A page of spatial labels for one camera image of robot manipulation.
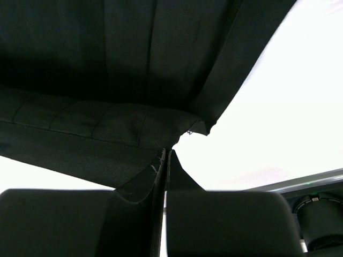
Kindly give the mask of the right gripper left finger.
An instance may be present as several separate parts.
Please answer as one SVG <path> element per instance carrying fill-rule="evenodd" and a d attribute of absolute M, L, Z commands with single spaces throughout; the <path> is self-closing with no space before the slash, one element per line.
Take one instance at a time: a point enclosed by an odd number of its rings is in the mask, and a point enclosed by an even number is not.
<path fill-rule="evenodd" d="M 163 199 L 163 151 L 112 191 L 6 190 L 1 256 L 158 256 Z"/>

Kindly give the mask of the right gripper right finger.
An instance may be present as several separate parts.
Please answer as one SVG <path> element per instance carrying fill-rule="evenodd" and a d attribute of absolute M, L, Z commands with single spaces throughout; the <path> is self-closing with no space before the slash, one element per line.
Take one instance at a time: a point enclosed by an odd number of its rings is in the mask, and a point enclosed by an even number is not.
<path fill-rule="evenodd" d="M 207 191 L 167 162 L 166 238 L 169 256 L 302 256 L 286 200 L 260 191 Z"/>

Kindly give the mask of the black pleated skirt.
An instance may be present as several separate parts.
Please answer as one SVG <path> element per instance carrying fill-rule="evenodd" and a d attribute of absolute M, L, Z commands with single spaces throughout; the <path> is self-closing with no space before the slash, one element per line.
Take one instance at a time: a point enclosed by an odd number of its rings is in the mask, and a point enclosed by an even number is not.
<path fill-rule="evenodd" d="M 1 1 L 1 155 L 120 187 L 208 135 L 294 1 Z"/>

